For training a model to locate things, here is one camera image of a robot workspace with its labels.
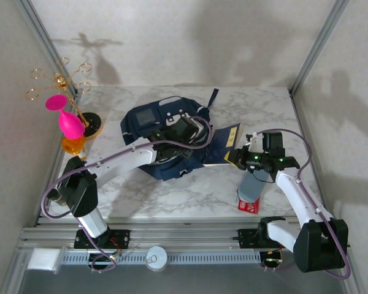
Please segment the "dark navy book yellow label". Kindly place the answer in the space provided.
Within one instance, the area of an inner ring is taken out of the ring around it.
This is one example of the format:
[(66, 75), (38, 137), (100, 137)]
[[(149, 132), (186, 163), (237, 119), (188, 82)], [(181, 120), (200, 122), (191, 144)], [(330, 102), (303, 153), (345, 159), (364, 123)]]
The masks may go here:
[(224, 159), (228, 152), (236, 148), (241, 136), (241, 123), (214, 131), (207, 155), (203, 161), (205, 167), (227, 165)]

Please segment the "red box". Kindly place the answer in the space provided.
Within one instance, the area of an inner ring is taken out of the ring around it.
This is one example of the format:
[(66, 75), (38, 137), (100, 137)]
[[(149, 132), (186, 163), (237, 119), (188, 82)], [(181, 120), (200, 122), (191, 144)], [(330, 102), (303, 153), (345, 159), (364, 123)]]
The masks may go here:
[(260, 198), (258, 198), (253, 203), (246, 202), (240, 198), (238, 201), (237, 208), (239, 211), (244, 211), (250, 214), (258, 214), (259, 213), (259, 203), (260, 203)]

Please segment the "navy blue backpack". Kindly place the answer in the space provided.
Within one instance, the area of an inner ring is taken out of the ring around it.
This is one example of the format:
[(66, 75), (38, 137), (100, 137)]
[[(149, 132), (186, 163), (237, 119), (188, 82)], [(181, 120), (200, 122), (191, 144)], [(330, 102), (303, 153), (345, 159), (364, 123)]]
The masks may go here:
[[(121, 133), (126, 145), (138, 138), (151, 134), (153, 131), (164, 131), (174, 125), (182, 117), (198, 116), (210, 121), (209, 108), (218, 95), (214, 89), (208, 105), (205, 107), (193, 99), (171, 96), (146, 105), (135, 107), (127, 112), (120, 123)], [(157, 180), (180, 178), (194, 169), (202, 168), (208, 148), (188, 149), (188, 155), (158, 157), (154, 164), (143, 165), (140, 169)]]

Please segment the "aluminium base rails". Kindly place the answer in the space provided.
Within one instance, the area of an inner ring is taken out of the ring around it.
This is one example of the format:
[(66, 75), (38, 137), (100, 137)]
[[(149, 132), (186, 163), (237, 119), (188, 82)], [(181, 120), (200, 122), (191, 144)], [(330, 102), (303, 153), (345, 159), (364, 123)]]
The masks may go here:
[[(260, 217), (151, 218), (114, 217), (107, 220), (111, 229), (129, 230), (128, 251), (140, 252), (161, 246), (172, 252), (238, 251), (234, 238), (241, 228), (253, 229)], [(66, 247), (73, 249), (79, 229), (75, 219), (41, 217), (35, 227), (21, 229), (17, 248)]]

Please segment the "orange plastic cup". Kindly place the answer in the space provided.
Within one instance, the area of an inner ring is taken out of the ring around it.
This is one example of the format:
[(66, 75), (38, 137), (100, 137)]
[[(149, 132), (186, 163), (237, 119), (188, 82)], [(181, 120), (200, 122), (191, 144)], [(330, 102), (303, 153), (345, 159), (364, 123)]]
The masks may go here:
[(77, 139), (63, 137), (61, 139), (61, 147), (72, 156), (79, 156), (81, 160), (86, 159), (85, 137), (83, 135)]

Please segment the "pink plastic goblet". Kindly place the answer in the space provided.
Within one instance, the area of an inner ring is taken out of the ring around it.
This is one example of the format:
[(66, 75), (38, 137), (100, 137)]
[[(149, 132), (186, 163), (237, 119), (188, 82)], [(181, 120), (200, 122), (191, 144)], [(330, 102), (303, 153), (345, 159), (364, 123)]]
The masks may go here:
[(64, 136), (68, 139), (75, 140), (83, 136), (85, 126), (76, 115), (64, 111), (66, 105), (67, 97), (61, 94), (51, 96), (45, 103), (47, 110), (59, 112), (58, 124)]

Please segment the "silver tin can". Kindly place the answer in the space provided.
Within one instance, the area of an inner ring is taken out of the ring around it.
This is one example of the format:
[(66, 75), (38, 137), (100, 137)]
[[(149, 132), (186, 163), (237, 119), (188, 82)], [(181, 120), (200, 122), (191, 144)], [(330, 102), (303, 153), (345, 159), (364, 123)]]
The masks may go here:
[(167, 266), (167, 252), (160, 246), (153, 246), (147, 251), (145, 263), (152, 271), (162, 271)]

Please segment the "black knob metal clamp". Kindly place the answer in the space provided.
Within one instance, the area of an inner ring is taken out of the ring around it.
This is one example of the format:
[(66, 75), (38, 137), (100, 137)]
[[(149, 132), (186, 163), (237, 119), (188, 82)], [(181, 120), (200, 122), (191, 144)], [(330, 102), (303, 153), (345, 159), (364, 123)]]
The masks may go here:
[(60, 192), (57, 189), (52, 189), (47, 194), (47, 199), (51, 202), (55, 202), (56, 204), (63, 206), (66, 204), (65, 198), (60, 194)]

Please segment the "white foam block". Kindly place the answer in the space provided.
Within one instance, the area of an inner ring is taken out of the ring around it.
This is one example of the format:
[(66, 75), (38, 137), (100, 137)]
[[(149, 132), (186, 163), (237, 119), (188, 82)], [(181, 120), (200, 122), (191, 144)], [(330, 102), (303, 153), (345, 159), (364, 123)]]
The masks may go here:
[(61, 249), (35, 248), (31, 254), (27, 269), (56, 271), (61, 253)]

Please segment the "aluminium table side rail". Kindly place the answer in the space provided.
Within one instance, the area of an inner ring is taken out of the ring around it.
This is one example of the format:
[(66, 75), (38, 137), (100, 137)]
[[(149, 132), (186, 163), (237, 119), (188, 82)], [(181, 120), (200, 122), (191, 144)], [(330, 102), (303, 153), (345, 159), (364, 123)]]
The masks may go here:
[(301, 110), (298, 107), (298, 104), (293, 96), (293, 94), (291, 93), (291, 91), (288, 89), (288, 94), (289, 94), (289, 98), (291, 99), (291, 103), (292, 103), (292, 107), (293, 110), (295, 112), (296, 115), (296, 119), (297, 119), (297, 123), (299, 125), (299, 129), (301, 132), (301, 135), (304, 137), (305, 142), (305, 150), (307, 152), (307, 155), (309, 157), (309, 164), (303, 168), (302, 174), (304, 174), (306, 172), (306, 170), (308, 168), (310, 168), (313, 178), (315, 180), (316, 183), (316, 188), (318, 191), (318, 194), (320, 196), (320, 202), (323, 204), (323, 206), (335, 217), (335, 218), (339, 218), (339, 213), (335, 212), (335, 210), (333, 209), (333, 207), (329, 206), (329, 201), (327, 199), (325, 199), (324, 197), (324, 191), (323, 188), (321, 187), (321, 181), (320, 181), (320, 176), (319, 176), (319, 170), (316, 167), (316, 158), (315, 158), (315, 149), (313, 147), (313, 142), (312, 142), (312, 138), (310, 136), (310, 132), (309, 129), (306, 125), (306, 121), (304, 118), (304, 114), (301, 112)]
[(65, 136), (64, 136), (63, 132), (60, 129), (59, 137), (55, 141), (56, 145), (55, 145), (55, 149), (54, 149), (55, 153), (53, 154), (54, 158), (53, 158), (52, 167), (51, 167), (50, 173), (48, 174), (48, 180), (47, 180), (47, 183), (45, 185), (44, 192), (42, 194), (42, 198), (41, 198), (41, 201), (40, 201), (41, 214), (43, 216), (47, 217), (47, 218), (48, 218), (48, 216), (46, 216), (46, 213), (47, 213), (47, 211), (46, 211), (47, 194), (55, 187), (55, 181), (58, 179), (57, 176), (58, 176), (59, 168), (61, 166), (62, 159), (64, 157), (64, 150), (61, 147), (61, 139), (63, 137), (65, 137)]

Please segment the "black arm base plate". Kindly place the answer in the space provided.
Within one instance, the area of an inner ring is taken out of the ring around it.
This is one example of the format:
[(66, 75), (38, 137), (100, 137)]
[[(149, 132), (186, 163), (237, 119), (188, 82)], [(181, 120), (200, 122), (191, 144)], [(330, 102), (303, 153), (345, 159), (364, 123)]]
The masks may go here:
[[(130, 230), (111, 230), (97, 238), (94, 243), (101, 249), (127, 249), (130, 240)], [(77, 231), (74, 241), (74, 249), (92, 249), (94, 246), (87, 238), (86, 233), (80, 229)]]
[(264, 230), (254, 228), (238, 229), (237, 240), (241, 249), (279, 249), (284, 248), (281, 243), (278, 243), (269, 238)]

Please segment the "aluminium frame post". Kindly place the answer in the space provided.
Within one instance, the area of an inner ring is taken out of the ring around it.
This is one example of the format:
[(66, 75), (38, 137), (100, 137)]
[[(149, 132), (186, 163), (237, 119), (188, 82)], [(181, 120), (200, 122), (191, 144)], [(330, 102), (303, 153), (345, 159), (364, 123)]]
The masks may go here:
[(68, 78), (66, 86), (67, 93), (75, 100), (81, 97), (82, 94), (76, 86), (72, 84), (72, 77), (67, 69), (67, 65), (70, 59), (61, 56), (53, 44), (52, 39), (49, 36), (40, 16), (38, 15), (31, 0), (14, 0), (25, 20), (28, 22), (32, 32), (37, 37), (44, 53), (46, 54), (48, 61), (53, 66), (54, 73), (58, 73)]
[(310, 71), (315, 65), (320, 53), (330, 38), (334, 28), (340, 20), (344, 10), (346, 9), (350, 0), (335, 0), (332, 9), (328, 13), (315, 41), (297, 75), (292, 86), (288, 89), (291, 99), (298, 94), (299, 90), (304, 85)]

